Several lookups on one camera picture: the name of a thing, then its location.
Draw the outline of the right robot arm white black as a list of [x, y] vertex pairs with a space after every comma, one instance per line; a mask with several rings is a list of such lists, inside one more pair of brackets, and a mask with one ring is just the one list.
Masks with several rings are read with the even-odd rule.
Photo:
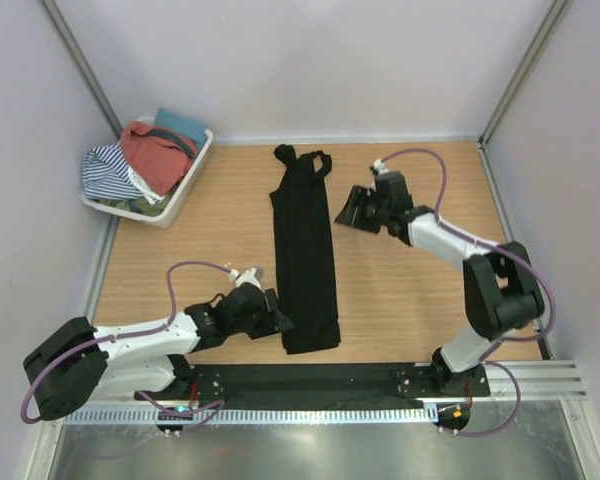
[[459, 394], [481, 360], [545, 312], [522, 244], [484, 240], [445, 222], [433, 208], [415, 205], [398, 171], [376, 173], [371, 187], [352, 187], [335, 222], [374, 234], [386, 229], [462, 274], [468, 325], [431, 359], [430, 381], [441, 395]]

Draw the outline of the black tank top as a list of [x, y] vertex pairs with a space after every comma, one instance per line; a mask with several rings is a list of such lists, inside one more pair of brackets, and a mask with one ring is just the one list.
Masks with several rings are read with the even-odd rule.
[[325, 178], [331, 156], [274, 150], [285, 172], [270, 193], [279, 307], [293, 323], [282, 333], [289, 355], [336, 348], [341, 341], [331, 222]]

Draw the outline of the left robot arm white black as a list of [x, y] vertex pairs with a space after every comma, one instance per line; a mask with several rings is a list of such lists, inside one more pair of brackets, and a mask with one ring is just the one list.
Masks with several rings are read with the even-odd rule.
[[293, 329], [276, 292], [253, 283], [236, 286], [212, 301], [192, 304], [171, 316], [122, 327], [95, 327], [86, 317], [67, 321], [23, 362], [30, 387], [21, 418], [52, 421], [91, 400], [131, 395], [184, 398], [193, 384], [188, 355], [244, 334], [255, 340]]

